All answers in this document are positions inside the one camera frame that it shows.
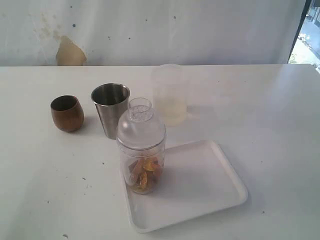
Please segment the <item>brown wooden cup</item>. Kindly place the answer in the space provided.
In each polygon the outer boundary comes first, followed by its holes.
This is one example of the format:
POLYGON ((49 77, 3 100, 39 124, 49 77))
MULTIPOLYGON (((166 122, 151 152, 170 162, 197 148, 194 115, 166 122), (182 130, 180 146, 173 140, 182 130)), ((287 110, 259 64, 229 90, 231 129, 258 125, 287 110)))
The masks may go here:
POLYGON ((74 132, 84 124, 84 112, 77 97, 62 95, 51 104, 51 116, 55 126, 63 132, 74 132))

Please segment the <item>stainless steel cup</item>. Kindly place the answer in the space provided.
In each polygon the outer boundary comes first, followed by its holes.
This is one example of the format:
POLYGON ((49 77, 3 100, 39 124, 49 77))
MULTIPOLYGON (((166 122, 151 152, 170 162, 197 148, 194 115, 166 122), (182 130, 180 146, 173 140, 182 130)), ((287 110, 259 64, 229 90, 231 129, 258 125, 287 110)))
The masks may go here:
POLYGON ((91 93, 105 135, 112 140, 117 137, 121 115, 128 109, 130 90, 120 83, 106 83, 91 93))

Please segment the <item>white plastic tray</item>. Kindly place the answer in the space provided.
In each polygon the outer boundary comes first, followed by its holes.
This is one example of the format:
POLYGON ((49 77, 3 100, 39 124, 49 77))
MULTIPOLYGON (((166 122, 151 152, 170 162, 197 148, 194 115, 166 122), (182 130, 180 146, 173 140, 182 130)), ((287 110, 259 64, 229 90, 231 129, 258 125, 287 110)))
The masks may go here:
POLYGON ((139 233, 148 233, 239 206, 248 190, 212 140, 165 150, 164 172, 155 190, 138 194, 124 187, 128 218, 139 233))

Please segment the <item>translucent plastic cup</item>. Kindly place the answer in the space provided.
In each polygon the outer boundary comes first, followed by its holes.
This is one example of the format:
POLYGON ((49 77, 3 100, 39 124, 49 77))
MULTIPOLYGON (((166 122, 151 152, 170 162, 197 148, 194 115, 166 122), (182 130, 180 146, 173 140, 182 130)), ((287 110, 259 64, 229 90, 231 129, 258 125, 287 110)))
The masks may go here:
POLYGON ((153 105, 166 127, 181 124, 187 118, 188 80, 183 67, 163 64, 151 73, 153 105))

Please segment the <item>clear plastic shaker lid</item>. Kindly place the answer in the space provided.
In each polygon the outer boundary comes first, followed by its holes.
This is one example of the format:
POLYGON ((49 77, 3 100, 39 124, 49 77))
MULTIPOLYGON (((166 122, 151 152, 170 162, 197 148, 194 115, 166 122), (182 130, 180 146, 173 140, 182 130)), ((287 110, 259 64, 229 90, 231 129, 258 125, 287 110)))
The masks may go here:
POLYGON ((137 97, 129 101, 117 125, 116 140, 131 150, 151 149, 166 138, 166 127, 150 100, 137 97))

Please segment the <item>clear plastic shaker body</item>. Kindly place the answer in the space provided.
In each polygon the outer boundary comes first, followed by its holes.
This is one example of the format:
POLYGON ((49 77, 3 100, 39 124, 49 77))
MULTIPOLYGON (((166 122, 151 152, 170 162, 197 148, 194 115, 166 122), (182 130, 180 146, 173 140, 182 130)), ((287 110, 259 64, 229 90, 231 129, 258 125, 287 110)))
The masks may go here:
POLYGON ((126 186, 144 195, 158 185, 165 165, 166 141, 146 149, 131 149, 117 142, 120 152, 120 172, 126 186))

